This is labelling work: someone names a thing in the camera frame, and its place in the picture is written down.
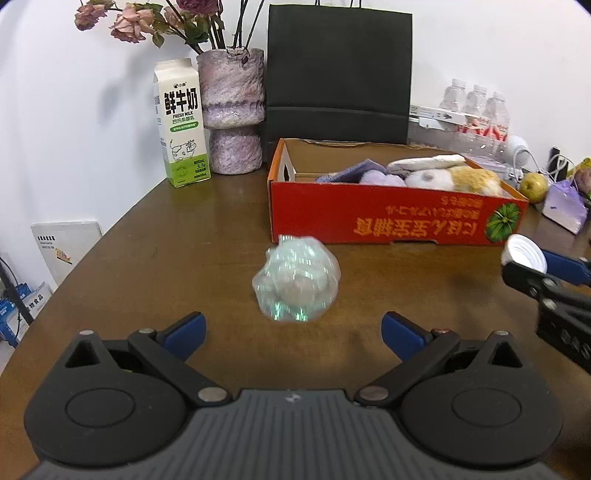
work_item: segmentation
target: red cardboard box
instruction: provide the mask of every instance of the red cardboard box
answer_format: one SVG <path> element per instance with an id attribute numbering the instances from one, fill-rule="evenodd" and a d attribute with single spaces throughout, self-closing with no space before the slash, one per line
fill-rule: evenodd
<path id="1" fill-rule="evenodd" d="M 447 152 L 407 145 L 280 140 L 268 176 L 273 241 L 278 242 L 279 235 L 295 235 L 329 244 L 426 240 L 502 245 L 517 231 L 528 206 L 527 199 L 504 182 L 504 197 L 314 182 L 366 158 L 385 166 L 393 160 L 441 153 Z"/>

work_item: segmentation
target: white wall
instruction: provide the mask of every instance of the white wall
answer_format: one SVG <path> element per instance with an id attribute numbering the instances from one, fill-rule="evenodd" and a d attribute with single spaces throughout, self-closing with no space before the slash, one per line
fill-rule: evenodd
<path id="1" fill-rule="evenodd" d="M 177 38 L 161 50 L 119 42 L 109 18 L 79 32 L 78 4 L 13 0 L 0 12 L 0 254 L 32 286 L 50 275 L 31 223 L 96 219 L 106 231 L 164 178 L 152 69 L 192 56 Z M 591 16 L 574 0 L 363 5 L 414 14 L 414 102 L 438 104 L 452 77 L 478 82 L 506 94 L 511 129 L 537 158 L 553 145 L 575 161 L 591 155 Z M 238 9 L 225 1 L 226 39 Z M 251 46 L 266 48 L 266 37 L 264 7 Z"/>

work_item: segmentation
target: purple plush toy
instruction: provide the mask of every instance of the purple plush toy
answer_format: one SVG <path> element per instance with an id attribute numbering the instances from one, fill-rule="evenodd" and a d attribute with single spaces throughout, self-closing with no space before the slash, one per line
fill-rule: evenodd
<path id="1" fill-rule="evenodd" d="M 405 187 L 404 180 L 398 175 L 385 175 L 379 170 L 369 170 L 363 174 L 361 185 L 387 185 L 390 187 Z"/>

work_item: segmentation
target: green and white carton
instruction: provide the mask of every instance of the green and white carton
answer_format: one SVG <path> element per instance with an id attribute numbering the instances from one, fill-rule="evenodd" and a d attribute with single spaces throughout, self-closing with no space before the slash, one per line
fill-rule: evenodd
<path id="1" fill-rule="evenodd" d="M 211 178 L 199 74 L 191 59 L 159 61 L 154 103 L 166 176 L 175 187 Z"/>

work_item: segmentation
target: transparent plastic wrap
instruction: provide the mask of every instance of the transparent plastic wrap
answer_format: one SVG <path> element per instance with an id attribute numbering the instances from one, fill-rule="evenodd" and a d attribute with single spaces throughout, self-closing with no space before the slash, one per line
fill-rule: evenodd
<path id="1" fill-rule="evenodd" d="M 274 320 L 306 322 L 333 303 L 340 268 L 335 256 L 311 236 L 281 236 L 252 279 L 259 308 Z"/>

